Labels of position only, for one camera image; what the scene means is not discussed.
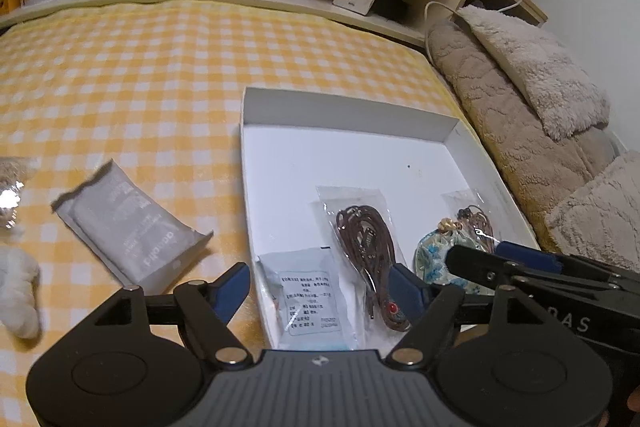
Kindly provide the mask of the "yellow checkered blanket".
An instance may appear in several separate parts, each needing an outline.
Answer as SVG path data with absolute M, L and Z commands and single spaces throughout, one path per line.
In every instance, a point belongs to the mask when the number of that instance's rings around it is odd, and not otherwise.
M 209 1 L 57 12 L 1 38 L 1 152 L 35 159 L 18 243 L 40 268 L 41 336 L 1 337 L 1 421 L 31 426 L 38 355 L 118 283 L 51 211 L 115 161 L 179 220 L 210 235 L 189 277 L 250 257 L 239 125 L 246 87 L 368 98 L 460 117 L 423 55 L 325 18 Z

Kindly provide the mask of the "beige fluffy pillow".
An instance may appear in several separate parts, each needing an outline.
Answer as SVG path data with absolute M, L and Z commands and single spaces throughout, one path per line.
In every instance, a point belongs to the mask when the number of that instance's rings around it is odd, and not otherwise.
M 554 141 L 610 120 L 610 100 L 564 44 L 525 20 L 468 5 L 458 11 Z
M 618 156 L 544 218 L 563 254 L 639 270 L 639 154 Z

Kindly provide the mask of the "brown quilted blanket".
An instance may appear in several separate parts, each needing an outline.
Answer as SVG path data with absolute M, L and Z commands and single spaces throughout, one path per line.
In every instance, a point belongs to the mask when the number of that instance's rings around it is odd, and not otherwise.
M 501 67 L 460 20 L 428 31 L 427 49 L 457 95 L 538 244 L 558 253 L 544 218 L 613 162 L 617 150 L 605 131 L 591 128 L 555 142 Z

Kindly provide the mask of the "blue floral fabric pouch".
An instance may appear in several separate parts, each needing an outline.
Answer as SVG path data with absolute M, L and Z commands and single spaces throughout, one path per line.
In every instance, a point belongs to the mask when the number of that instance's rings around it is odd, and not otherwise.
M 451 274 L 446 267 L 446 254 L 454 246 L 465 246 L 485 251 L 489 249 L 466 225 L 460 221 L 444 218 L 437 228 L 427 233 L 416 246 L 413 257 L 413 272 L 427 284 L 454 284 L 467 294 L 491 296 L 494 292 L 463 277 Z

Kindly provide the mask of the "grey foil pouch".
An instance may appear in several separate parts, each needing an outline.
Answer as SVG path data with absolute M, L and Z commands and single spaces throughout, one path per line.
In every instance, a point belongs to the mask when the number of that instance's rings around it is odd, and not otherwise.
M 111 160 L 51 208 L 122 285 L 148 295 L 167 291 L 214 235 L 178 220 Z

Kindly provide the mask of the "white fluffy plush toy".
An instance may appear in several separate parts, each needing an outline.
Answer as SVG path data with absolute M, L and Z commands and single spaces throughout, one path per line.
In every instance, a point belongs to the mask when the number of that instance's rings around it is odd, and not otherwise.
M 1 323 L 15 337 L 34 339 L 40 322 L 34 294 L 39 265 L 21 248 L 1 246 Z

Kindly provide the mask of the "white shallow cardboard box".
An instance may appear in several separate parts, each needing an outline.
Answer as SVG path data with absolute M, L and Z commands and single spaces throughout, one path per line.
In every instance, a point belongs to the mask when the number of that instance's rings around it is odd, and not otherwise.
M 480 196 L 500 239 L 536 247 L 497 168 L 460 119 L 348 96 L 246 88 L 241 165 L 250 255 L 328 246 L 318 187 L 371 190 L 385 202 L 406 265 L 454 212 L 447 195 Z

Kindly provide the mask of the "bag of beige cords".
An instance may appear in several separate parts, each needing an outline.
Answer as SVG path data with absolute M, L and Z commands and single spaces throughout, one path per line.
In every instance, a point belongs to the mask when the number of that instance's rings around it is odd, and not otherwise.
M 38 160 L 30 157 L 3 156 L 0 160 L 1 231 L 15 228 L 17 210 L 22 201 L 25 183 L 38 169 Z

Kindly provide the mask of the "white labelled packet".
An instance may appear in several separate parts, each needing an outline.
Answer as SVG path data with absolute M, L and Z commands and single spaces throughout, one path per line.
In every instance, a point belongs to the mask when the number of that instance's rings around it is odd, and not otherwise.
M 345 351 L 358 347 L 329 247 L 259 257 L 278 316 L 276 348 Z

